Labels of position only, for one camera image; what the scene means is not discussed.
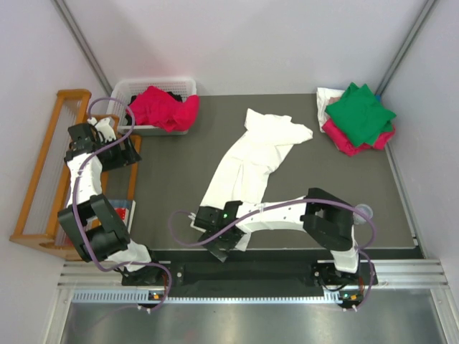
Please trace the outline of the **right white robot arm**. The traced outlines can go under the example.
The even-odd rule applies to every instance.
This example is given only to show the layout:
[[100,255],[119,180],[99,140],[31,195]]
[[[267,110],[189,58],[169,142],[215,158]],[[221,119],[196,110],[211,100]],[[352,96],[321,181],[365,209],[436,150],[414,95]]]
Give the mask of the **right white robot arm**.
[[286,202],[228,201],[223,209],[201,206],[191,216],[191,227],[203,233],[202,240],[228,228],[204,245],[222,262],[232,249],[244,251],[257,231],[298,231],[330,251],[340,282],[352,283],[361,274],[351,205],[320,188]]

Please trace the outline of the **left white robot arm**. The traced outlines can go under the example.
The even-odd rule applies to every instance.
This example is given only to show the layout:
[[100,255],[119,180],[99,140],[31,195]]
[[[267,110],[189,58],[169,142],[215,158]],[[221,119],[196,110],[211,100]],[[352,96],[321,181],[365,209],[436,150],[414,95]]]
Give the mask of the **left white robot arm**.
[[147,284],[162,278],[146,246],[131,240],[128,227],[103,194],[101,174],[141,160],[131,139],[116,138],[110,120],[80,123],[68,128],[69,150],[65,164],[70,171],[70,198],[57,214],[60,226],[85,262],[123,263],[127,272],[138,270]]

